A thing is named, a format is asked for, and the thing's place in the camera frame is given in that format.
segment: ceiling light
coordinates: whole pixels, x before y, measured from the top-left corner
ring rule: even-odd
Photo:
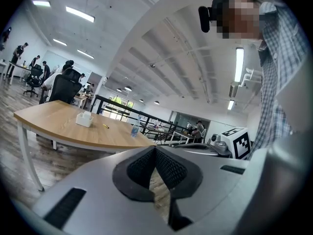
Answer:
[[[228,105],[229,110],[231,110],[233,108],[234,102],[235,102],[234,100],[229,101],[229,105]]]
[[[92,58],[92,59],[94,59],[94,57],[93,56],[90,56],[90,55],[88,55],[87,53],[84,53],[83,51],[81,51],[81,50],[77,50],[79,53],[82,53],[82,54],[84,54],[84,55],[86,55],[87,57],[90,57],[90,58]]]
[[[236,73],[235,73],[235,82],[240,82],[241,73],[243,72],[244,66],[244,49],[236,48]]]
[[[59,40],[56,40],[56,39],[54,39],[54,38],[53,38],[53,41],[55,41],[55,42],[57,42],[57,43],[59,43],[59,44],[62,44],[62,45],[67,46],[67,44],[66,44],[66,43],[63,43],[63,42],[61,42],[61,41],[59,41]]]
[[[79,17],[81,17],[81,18],[84,18],[84,19],[86,19],[86,20],[88,20],[88,21],[90,21],[90,22],[94,22],[94,17],[92,17],[92,16],[90,16],[90,15],[87,15],[87,14],[81,12],[81,11],[72,9],[72,8],[70,8],[70,7],[66,7],[66,9],[67,9],[67,12],[69,12],[69,13],[72,13],[72,14],[74,14],[74,15],[76,15],[76,16],[79,16]]]
[[[132,88],[130,86],[126,86],[125,89],[130,91],[130,92],[132,91]]]
[[[47,1],[33,1],[33,4],[38,6],[50,7],[50,3]]]

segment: office chair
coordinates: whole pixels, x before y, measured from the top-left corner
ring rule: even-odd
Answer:
[[[70,104],[75,95],[81,89],[82,85],[78,82],[80,73],[73,69],[68,70],[68,72],[56,76],[49,102],[61,100],[65,103]]]
[[[40,87],[41,84],[41,79],[39,78],[41,75],[43,74],[43,70],[42,69],[36,69],[36,68],[32,68],[30,71],[30,77],[31,79],[28,80],[28,84],[30,85],[31,89],[24,91],[23,94],[30,92],[30,97],[33,96],[33,94],[36,94],[38,97],[38,94],[35,91],[35,88]]]

